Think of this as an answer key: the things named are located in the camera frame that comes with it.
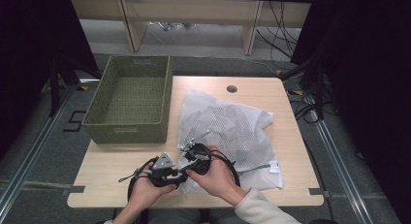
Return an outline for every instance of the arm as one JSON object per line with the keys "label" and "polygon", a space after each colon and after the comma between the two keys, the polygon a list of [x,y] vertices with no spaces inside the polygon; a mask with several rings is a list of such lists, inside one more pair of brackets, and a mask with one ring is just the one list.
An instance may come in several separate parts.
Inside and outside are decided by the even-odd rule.
{"label": "arm", "polygon": [[[140,176],[147,176],[146,173],[141,173]],[[113,224],[128,224],[134,223],[140,213],[146,208],[151,207],[157,199],[163,194],[170,193],[176,190],[175,184],[169,184],[164,187],[154,186],[147,177],[137,179],[133,187],[128,204],[112,221]]]}
{"label": "arm", "polygon": [[[215,146],[209,146],[209,150],[218,150]],[[235,207],[239,218],[249,223],[299,223],[294,217],[282,211],[276,205],[270,203],[257,189],[251,189],[248,193],[236,186],[233,175],[227,165],[214,157],[211,157],[211,166],[204,176],[187,170],[194,181],[205,189],[210,195],[219,197]]]}

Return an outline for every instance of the gray carpet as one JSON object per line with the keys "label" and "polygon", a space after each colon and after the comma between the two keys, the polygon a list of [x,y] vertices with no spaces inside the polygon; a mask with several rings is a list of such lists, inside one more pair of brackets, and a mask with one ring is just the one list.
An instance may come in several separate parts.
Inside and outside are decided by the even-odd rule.
{"label": "gray carpet", "polygon": [[[104,70],[109,56],[95,54],[95,58],[100,70]],[[241,59],[172,57],[171,64],[176,76],[275,77],[275,73],[268,67],[273,67],[270,61],[256,63]],[[276,64],[286,69],[283,72],[295,67],[286,62],[276,62]],[[79,72],[79,75],[84,78],[89,77],[83,72]],[[299,90],[299,79],[300,77],[296,77],[287,80],[284,83],[286,89]],[[97,82],[89,83],[88,86],[88,90],[77,90],[70,98],[4,223],[95,223],[111,218],[113,209],[109,208],[69,208],[67,197],[64,195],[64,188],[75,181],[90,141],[83,128],[80,128],[78,132],[65,132],[64,130],[78,127],[76,123],[69,123],[69,120],[74,111],[86,111],[96,90]],[[293,109],[299,105],[301,108],[301,96],[290,95],[289,98]],[[38,107],[33,111],[19,139],[1,161],[1,192],[4,191],[7,181],[13,178],[29,147],[46,123],[49,102],[49,92],[46,91],[40,97]],[[327,109],[329,112],[335,112],[332,106],[327,106]],[[81,120],[82,116],[82,113],[78,113],[72,120]],[[365,161],[355,156],[355,143],[341,119],[335,114],[326,112],[325,120],[343,156],[344,163],[364,196],[374,222],[399,223]],[[318,165],[318,168],[315,168],[318,178],[321,176],[327,191],[331,194],[329,198],[331,208],[324,203],[320,207],[283,209],[302,223],[309,223],[314,219],[331,219],[332,216],[341,224],[358,223],[315,124],[306,123],[302,118],[299,119],[298,124],[302,136],[312,151],[312,160]]]}

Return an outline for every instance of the wooden tabletop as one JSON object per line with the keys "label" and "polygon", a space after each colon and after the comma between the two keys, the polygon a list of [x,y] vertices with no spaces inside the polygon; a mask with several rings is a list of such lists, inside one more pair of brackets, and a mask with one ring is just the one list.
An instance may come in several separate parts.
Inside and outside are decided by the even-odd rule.
{"label": "wooden tabletop", "polygon": [[[236,93],[227,87],[233,85]],[[322,193],[318,189],[300,130],[294,118],[282,81],[274,78],[237,77],[174,77],[170,108],[169,133],[165,144],[95,144],[87,149],[74,186],[82,187],[79,193],[71,193],[71,208],[122,208],[127,204],[129,176],[148,159],[167,151],[175,162],[181,151],[177,148],[178,121],[185,93],[195,88],[219,100],[228,100],[273,112],[273,123],[265,131],[277,157],[284,180],[284,188],[265,190],[269,201],[281,207],[320,206]],[[206,194],[191,192],[184,195],[179,189],[162,196],[154,208],[217,208],[230,205]]]}

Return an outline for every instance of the basket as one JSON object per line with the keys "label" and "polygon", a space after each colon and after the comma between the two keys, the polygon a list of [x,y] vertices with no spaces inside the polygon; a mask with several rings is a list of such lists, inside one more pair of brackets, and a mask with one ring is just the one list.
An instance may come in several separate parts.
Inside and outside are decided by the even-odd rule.
{"label": "basket", "polygon": [[167,141],[169,56],[111,56],[82,125],[96,144]]}

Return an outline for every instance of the person's left hand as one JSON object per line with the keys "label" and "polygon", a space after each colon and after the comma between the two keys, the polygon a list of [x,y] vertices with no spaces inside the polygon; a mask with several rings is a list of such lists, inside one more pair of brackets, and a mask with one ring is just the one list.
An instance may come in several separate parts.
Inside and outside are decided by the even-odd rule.
{"label": "person's left hand", "polygon": [[[145,168],[149,169],[152,163],[147,165]],[[133,192],[130,197],[129,204],[136,206],[136,208],[141,208],[142,210],[151,207],[159,197],[163,194],[170,193],[173,190],[176,190],[175,184],[169,184],[164,187],[154,186],[150,179],[147,176],[147,173],[140,173],[139,179],[136,180]]]}

